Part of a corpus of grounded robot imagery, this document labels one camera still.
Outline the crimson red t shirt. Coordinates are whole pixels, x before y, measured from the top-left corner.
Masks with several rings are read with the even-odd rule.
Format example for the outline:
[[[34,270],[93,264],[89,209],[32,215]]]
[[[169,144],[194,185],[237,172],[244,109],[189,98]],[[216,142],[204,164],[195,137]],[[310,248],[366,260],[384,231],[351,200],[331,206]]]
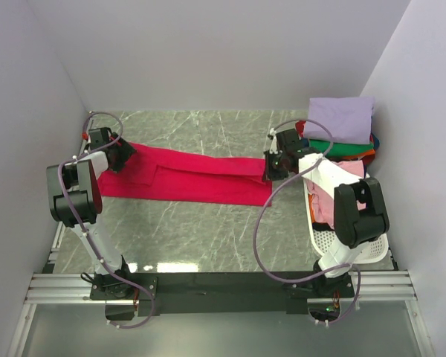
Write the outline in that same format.
[[[261,158],[214,158],[134,144],[125,167],[98,178],[102,196],[224,205],[263,206],[272,183]]]

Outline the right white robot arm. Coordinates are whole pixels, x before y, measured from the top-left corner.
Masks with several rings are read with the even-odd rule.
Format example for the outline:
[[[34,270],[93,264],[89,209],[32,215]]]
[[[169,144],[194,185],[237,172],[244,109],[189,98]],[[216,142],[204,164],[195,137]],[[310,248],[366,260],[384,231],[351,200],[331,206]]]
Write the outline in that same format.
[[[300,279],[278,277],[263,266],[253,232],[253,252],[262,271],[281,283],[302,284],[311,281],[315,294],[329,296],[337,280],[353,267],[358,255],[371,242],[385,234],[390,221],[376,178],[360,178],[330,161],[320,151],[305,147],[295,129],[268,133],[270,149],[264,151],[265,181],[284,180],[286,184],[303,178],[316,184],[333,199],[335,238],[329,249],[314,264],[314,272]]]

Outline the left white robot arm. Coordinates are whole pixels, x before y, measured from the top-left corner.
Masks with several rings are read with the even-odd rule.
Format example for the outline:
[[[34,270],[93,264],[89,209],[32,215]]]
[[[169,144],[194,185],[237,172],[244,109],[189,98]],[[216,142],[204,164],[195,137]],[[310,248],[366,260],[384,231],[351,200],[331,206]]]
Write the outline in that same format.
[[[86,140],[86,156],[47,167],[49,209],[55,221],[80,237],[92,258],[94,276],[82,273],[81,278],[97,291],[124,299],[133,292],[134,281],[100,218],[103,202],[97,180],[107,170],[119,173],[136,149],[108,127],[90,130]]]

